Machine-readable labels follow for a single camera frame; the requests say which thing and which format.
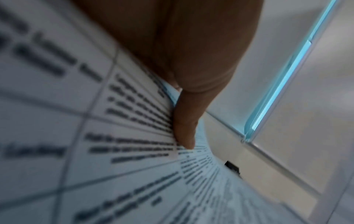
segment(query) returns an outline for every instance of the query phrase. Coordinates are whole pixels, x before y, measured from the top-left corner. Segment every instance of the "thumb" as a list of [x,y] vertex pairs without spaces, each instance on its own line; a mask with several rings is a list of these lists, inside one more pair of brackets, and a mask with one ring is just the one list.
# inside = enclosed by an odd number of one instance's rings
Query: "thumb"
[[174,136],[182,146],[187,149],[194,148],[194,135],[198,120],[228,81],[229,79],[205,92],[182,91],[173,113]]

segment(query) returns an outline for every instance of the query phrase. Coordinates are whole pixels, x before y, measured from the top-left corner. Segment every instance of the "blue light strip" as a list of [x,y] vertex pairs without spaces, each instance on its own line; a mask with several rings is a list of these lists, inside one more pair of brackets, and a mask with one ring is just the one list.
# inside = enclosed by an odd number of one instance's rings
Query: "blue light strip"
[[300,50],[300,52],[298,53],[298,55],[296,56],[294,62],[291,64],[290,68],[288,69],[288,71],[286,72],[286,74],[284,75],[283,79],[281,80],[280,84],[277,86],[277,88],[275,89],[274,93],[272,94],[272,96],[270,97],[270,99],[268,100],[267,104],[265,105],[265,107],[262,109],[262,112],[259,114],[259,116],[257,117],[256,121],[252,124],[252,130],[255,131],[256,128],[258,127],[258,125],[260,124],[261,120],[264,118],[264,116],[266,115],[266,113],[268,112],[269,108],[271,107],[271,105],[274,103],[274,101],[276,100],[276,98],[278,97],[279,93],[281,92],[281,90],[283,89],[283,87],[285,86],[285,84],[287,83],[287,81],[289,80],[289,78],[291,77],[291,75],[294,73],[295,69],[297,68],[297,66],[300,64],[302,58],[306,55],[308,49],[310,48],[311,44],[312,44],[312,39],[313,37],[316,35],[318,29],[320,28],[320,26],[322,25],[322,23],[324,22],[324,20],[326,19],[326,17],[328,16],[329,12],[333,9],[334,4],[337,2],[337,0],[331,0],[331,2],[329,3],[329,5],[327,6],[327,8],[325,9],[325,11],[323,12],[322,16],[320,17],[320,19],[318,20],[318,22],[316,23],[316,25],[314,26],[312,32],[310,33],[307,41],[305,42],[304,46],[302,47],[302,49]]

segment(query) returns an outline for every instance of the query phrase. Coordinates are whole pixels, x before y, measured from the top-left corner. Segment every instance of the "small dark object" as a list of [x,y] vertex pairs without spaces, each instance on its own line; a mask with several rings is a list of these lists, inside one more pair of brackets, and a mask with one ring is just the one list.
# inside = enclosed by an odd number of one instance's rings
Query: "small dark object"
[[225,163],[225,166],[227,166],[230,170],[235,171],[237,175],[240,176],[240,169],[237,166],[233,165],[230,161],[227,161]]

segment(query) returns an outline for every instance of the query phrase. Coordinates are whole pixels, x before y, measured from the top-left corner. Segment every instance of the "white paper sheet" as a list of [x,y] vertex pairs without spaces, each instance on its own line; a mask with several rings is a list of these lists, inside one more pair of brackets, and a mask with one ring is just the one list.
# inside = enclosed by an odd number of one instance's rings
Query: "white paper sheet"
[[179,93],[67,1],[0,0],[0,223],[302,223],[172,133]]

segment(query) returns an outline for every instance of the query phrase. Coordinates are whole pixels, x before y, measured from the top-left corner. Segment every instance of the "hand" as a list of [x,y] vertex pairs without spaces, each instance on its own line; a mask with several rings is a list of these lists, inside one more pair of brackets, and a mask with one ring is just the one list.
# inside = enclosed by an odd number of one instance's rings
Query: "hand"
[[173,114],[177,141],[195,128],[230,81],[257,28],[263,0],[73,0],[147,66],[182,88]]

